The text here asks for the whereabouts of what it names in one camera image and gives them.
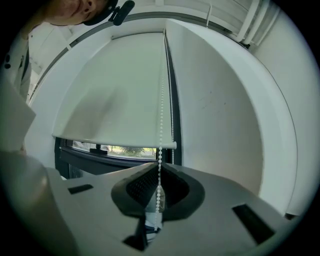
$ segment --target white wall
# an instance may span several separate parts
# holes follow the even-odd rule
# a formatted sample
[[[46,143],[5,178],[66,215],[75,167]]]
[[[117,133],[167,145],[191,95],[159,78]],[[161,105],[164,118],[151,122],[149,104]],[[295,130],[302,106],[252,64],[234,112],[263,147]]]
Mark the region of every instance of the white wall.
[[[287,212],[300,215],[319,185],[319,69],[301,33],[283,12],[253,54],[272,74],[292,115],[298,161],[294,192]]]
[[[180,103],[183,165],[234,180],[280,213],[296,177],[288,106],[265,67],[215,31],[167,22]]]

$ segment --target gray plastic surface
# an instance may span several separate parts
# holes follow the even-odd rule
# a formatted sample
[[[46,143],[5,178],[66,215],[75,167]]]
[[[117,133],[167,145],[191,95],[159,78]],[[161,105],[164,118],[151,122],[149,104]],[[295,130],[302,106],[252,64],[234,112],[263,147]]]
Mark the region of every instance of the gray plastic surface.
[[[124,216],[111,199],[115,183],[145,165],[99,176],[62,180],[55,169],[45,169],[30,157],[0,154],[2,180],[18,215],[51,235],[68,255],[234,255],[256,244],[232,207],[247,204],[277,231],[287,221],[271,206],[239,184],[213,174],[172,165],[197,179],[205,189],[203,204],[187,219],[168,221],[145,251],[123,243],[135,233],[138,219]],[[90,184],[92,189],[71,195],[68,188]],[[33,213],[48,215],[33,217]]]

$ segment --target beaded pull chain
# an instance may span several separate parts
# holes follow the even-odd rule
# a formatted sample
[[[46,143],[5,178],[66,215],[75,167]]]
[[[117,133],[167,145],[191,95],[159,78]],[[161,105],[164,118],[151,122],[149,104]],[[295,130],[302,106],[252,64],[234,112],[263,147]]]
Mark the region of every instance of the beaded pull chain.
[[[160,210],[160,196],[161,196],[161,163],[162,163],[162,135],[164,122],[164,96],[165,94],[165,63],[162,62],[161,75],[161,96],[160,96],[160,131],[159,131],[159,156],[158,156],[158,186],[156,191],[156,206],[155,206],[155,220],[154,231],[158,230],[158,213]]]

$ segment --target window frame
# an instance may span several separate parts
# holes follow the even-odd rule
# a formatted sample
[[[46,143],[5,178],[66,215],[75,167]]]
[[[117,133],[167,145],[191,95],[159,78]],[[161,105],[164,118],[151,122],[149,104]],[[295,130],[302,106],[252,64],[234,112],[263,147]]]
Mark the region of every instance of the window frame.
[[[93,175],[101,175],[158,161],[158,157],[156,159],[137,159],[100,155],[73,148],[72,145],[73,140],[58,137],[55,139],[55,168],[66,179],[72,178],[69,165]],[[169,154],[169,150],[162,150],[161,160],[164,163],[168,163]]]

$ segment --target roller blind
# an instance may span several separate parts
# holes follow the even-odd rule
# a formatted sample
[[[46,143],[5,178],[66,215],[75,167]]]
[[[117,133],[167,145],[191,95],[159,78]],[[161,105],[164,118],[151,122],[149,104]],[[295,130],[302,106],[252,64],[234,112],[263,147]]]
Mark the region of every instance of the roller blind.
[[[112,40],[87,62],[70,85],[53,135],[101,145],[158,148],[163,76],[162,147],[175,148],[167,72],[162,33]]]

